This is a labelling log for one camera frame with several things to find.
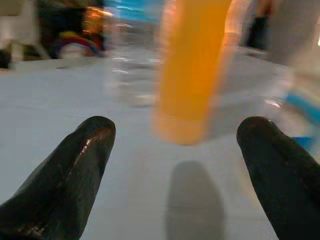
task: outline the table surface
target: table surface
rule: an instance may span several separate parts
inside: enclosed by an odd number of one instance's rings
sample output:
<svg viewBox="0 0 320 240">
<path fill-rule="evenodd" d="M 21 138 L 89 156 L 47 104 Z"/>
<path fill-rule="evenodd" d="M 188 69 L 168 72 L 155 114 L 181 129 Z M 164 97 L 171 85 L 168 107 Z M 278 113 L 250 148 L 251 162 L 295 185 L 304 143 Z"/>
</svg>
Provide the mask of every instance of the table surface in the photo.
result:
<svg viewBox="0 0 320 240">
<path fill-rule="evenodd" d="M 82 240 L 276 240 L 249 180 L 236 130 L 259 114 L 272 65 L 237 54 L 208 139 L 169 144 L 152 108 L 118 102 L 111 66 L 0 76 L 0 203 L 83 120 L 112 119 L 115 145 Z"/>
</svg>

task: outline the orange cylinder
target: orange cylinder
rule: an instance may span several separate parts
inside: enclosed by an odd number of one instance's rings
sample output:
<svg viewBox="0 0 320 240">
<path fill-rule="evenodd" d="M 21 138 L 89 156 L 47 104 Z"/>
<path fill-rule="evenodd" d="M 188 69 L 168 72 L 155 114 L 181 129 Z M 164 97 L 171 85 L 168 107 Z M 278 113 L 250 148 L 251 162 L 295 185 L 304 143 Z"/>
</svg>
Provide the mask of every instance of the orange cylinder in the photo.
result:
<svg viewBox="0 0 320 240">
<path fill-rule="evenodd" d="M 173 0 L 165 9 L 154 128 L 167 141 L 190 145 L 205 137 L 230 3 Z"/>
</svg>

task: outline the orange bottle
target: orange bottle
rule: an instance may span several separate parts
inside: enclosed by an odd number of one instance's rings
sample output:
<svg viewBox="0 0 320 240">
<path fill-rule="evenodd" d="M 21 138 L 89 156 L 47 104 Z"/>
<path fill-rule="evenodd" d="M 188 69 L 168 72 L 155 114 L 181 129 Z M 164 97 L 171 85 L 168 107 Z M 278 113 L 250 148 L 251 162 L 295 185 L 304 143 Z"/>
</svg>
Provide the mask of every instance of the orange bottle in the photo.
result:
<svg viewBox="0 0 320 240">
<path fill-rule="evenodd" d="M 167 141 L 190 145 L 205 137 L 230 3 L 172 0 L 165 8 L 153 123 L 156 133 Z"/>
</svg>

